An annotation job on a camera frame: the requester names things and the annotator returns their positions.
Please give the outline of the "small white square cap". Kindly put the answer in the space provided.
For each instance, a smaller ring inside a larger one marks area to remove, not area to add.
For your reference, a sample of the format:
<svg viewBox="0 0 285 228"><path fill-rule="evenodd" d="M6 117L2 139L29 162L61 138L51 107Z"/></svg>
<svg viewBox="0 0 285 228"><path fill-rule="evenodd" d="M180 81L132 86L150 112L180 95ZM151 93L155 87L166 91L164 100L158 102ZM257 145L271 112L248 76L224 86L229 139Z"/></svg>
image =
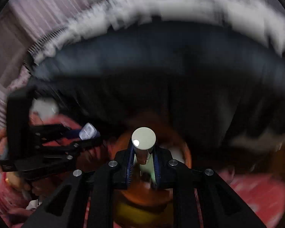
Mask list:
<svg viewBox="0 0 285 228"><path fill-rule="evenodd" d="M98 131L95 129L95 127L92 124L87 123L79 132L79 138L84 141L96 137L97 134Z"/></svg>

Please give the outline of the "pale green white jar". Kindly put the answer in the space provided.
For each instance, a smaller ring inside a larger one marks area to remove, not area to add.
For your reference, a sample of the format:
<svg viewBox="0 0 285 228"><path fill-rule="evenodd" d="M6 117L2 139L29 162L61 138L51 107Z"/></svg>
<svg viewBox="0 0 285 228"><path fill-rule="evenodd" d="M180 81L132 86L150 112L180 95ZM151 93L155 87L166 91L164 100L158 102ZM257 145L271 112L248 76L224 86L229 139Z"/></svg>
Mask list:
<svg viewBox="0 0 285 228"><path fill-rule="evenodd" d="M152 129L140 127L131 137L134 146L134 165L139 167L140 175L144 182L155 185L155 170L152 151L156 143L156 135Z"/></svg>

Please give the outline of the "orange trash bin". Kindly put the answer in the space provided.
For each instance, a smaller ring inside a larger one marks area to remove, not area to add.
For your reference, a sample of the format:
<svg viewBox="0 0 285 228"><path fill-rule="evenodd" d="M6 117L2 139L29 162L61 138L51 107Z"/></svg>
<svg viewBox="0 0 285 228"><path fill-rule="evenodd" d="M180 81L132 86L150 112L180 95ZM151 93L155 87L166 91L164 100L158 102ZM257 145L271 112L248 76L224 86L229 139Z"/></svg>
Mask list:
<svg viewBox="0 0 285 228"><path fill-rule="evenodd" d="M172 156L192 166L192 157L186 142L158 115L144 112L127 121L128 128L113 142L108 142L109 157L125 150L132 133L140 127L148 127L156 135L156 143L168 149ZM127 190L115 192L114 227L172 227L172 190L159 190L155 182L153 156L144 165L134 164L131 184Z"/></svg>

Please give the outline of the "pink window curtain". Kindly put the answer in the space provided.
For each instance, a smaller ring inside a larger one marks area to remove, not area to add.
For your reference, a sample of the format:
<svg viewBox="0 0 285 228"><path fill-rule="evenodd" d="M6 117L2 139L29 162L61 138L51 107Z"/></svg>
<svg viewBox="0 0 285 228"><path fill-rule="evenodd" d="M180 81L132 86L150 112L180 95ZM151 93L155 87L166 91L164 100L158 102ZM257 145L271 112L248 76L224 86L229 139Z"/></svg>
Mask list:
<svg viewBox="0 0 285 228"><path fill-rule="evenodd" d="M88 0L6 0L0 10L0 130L7 92L27 77L28 49L86 7Z"/></svg>

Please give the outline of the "white black logo blanket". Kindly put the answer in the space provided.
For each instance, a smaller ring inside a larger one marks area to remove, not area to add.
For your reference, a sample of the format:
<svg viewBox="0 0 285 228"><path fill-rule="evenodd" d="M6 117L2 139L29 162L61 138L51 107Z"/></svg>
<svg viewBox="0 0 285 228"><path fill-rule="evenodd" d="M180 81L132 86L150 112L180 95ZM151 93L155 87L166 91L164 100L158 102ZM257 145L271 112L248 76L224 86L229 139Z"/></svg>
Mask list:
<svg viewBox="0 0 285 228"><path fill-rule="evenodd" d="M100 0L43 36L28 50L33 63L54 57L64 46L104 35L153 17L229 26L285 56L285 15L263 0Z"/></svg>

